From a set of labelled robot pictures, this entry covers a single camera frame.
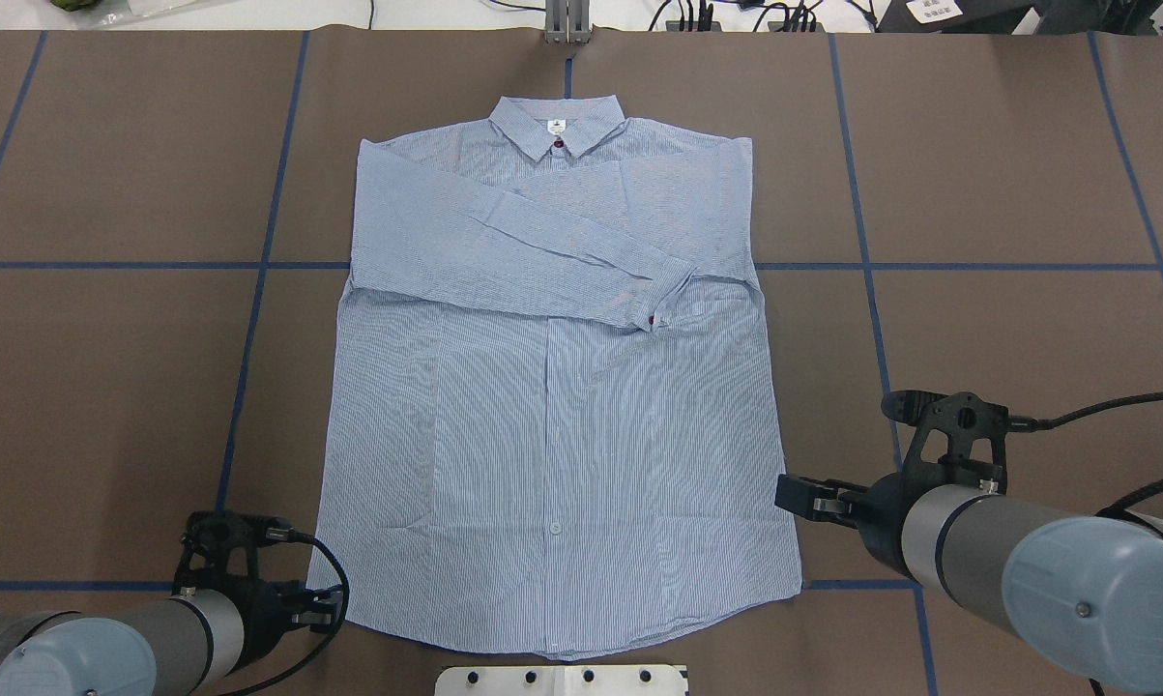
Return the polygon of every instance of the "brown mat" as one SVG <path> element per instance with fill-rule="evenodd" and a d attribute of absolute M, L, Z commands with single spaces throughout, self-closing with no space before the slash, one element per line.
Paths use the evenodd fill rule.
<path fill-rule="evenodd" d="M 311 528 L 359 139 L 568 93 L 754 137 L 794 471 L 893 470 L 886 386 L 1042 416 L 1163 389 L 1163 40 L 1 31 L 0 611 L 163 594 L 217 498 Z M 1012 493 L 1094 511 L 1163 476 L 1163 406 L 1009 457 Z M 801 544 L 799 598 L 600 661 L 688 665 L 701 696 L 1087 693 L 854 533 Z M 267 693 L 429 694 L 444 666 L 519 661 L 350 626 Z"/>

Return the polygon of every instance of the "white plate with holes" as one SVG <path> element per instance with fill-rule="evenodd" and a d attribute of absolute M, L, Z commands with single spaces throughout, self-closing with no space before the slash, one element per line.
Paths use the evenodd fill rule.
<path fill-rule="evenodd" d="M 562 665 L 449 668 L 435 696 L 687 696 L 682 665 Z"/>

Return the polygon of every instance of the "shirt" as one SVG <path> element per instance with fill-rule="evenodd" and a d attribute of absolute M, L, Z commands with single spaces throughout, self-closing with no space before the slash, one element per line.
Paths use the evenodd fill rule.
<path fill-rule="evenodd" d="M 615 97 L 362 142 L 316 527 L 350 620 L 576 660 L 798 594 L 750 198 L 752 142 Z"/>

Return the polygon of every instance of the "shirt sleeve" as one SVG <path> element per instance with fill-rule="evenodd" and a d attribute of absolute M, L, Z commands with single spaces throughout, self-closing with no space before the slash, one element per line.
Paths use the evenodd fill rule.
<path fill-rule="evenodd" d="M 693 264 L 545 204 L 364 142 L 352 285 L 527 317 L 652 329 Z"/>

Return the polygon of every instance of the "shirt collar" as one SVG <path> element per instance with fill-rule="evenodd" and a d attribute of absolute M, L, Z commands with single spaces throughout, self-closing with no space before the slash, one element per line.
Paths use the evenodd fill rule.
<path fill-rule="evenodd" d="M 541 159 L 555 135 L 536 119 L 564 119 L 559 140 L 573 157 L 593 150 L 607 136 L 625 129 L 625 111 L 615 97 L 598 99 L 515 99 L 501 97 L 491 112 L 491 125 L 525 155 Z"/>

